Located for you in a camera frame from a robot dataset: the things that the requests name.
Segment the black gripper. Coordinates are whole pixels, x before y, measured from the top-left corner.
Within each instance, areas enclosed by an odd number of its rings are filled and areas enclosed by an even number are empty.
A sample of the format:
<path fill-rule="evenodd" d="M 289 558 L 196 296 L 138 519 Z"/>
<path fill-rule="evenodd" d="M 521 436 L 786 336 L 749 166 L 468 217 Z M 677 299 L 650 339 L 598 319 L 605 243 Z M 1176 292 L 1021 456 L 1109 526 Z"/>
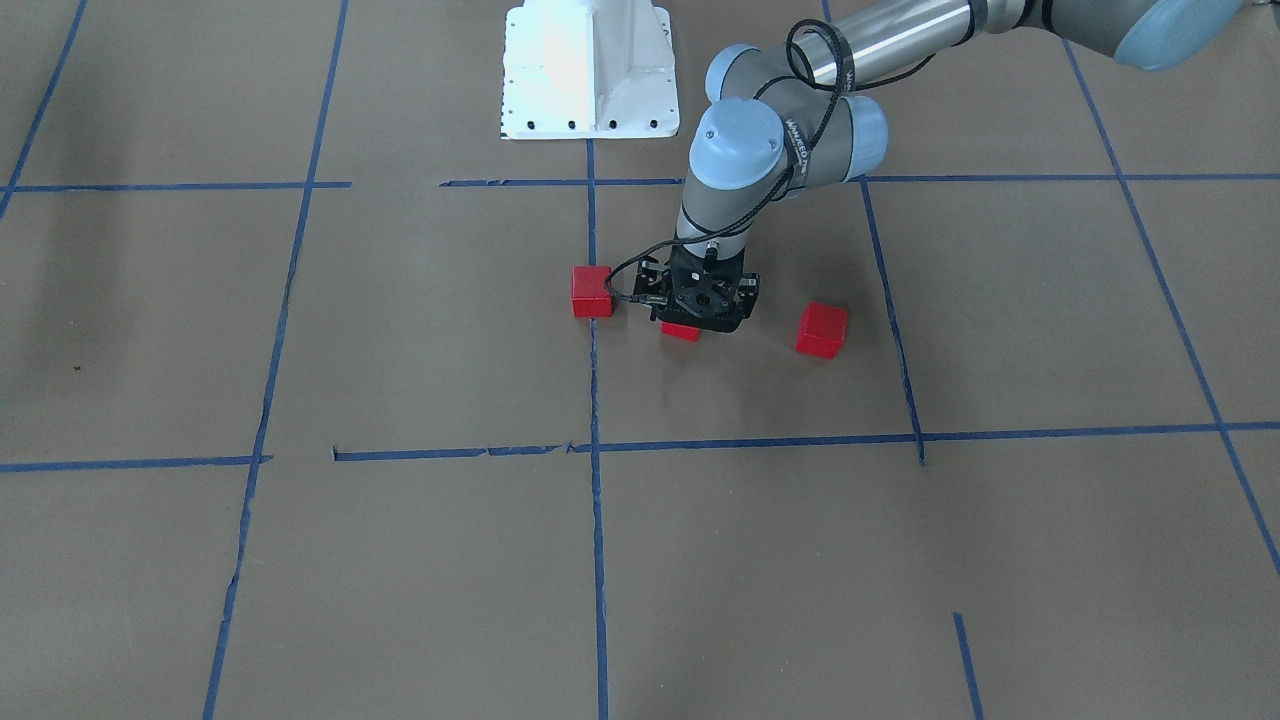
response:
<path fill-rule="evenodd" d="M 677 246 L 667 263 L 652 255 L 639 263 L 634 292 L 653 320 L 731 333 L 753 314 L 760 293 L 759 275 L 742 269 L 744 258 L 705 259 Z"/>

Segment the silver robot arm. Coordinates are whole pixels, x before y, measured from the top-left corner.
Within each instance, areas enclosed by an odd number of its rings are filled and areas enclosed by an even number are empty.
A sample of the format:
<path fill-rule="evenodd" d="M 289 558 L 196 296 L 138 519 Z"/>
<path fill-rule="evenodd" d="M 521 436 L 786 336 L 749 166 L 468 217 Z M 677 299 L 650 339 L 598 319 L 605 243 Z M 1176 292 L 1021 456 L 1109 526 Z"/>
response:
<path fill-rule="evenodd" d="M 804 19 L 773 49 L 733 45 L 707 70 L 709 108 L 667 251 L 630 259 L 654 322 L 730 333 L 753 314 L 759 278 L 744 269 L 755 218 L 772 202 L 874 170 L 888 123 L 868 91 L 906 79 L 980 35 L 1036 28 L 1140 70 L 1204 49 L 1238 1 L 881 1 L 841 20 Z"/>

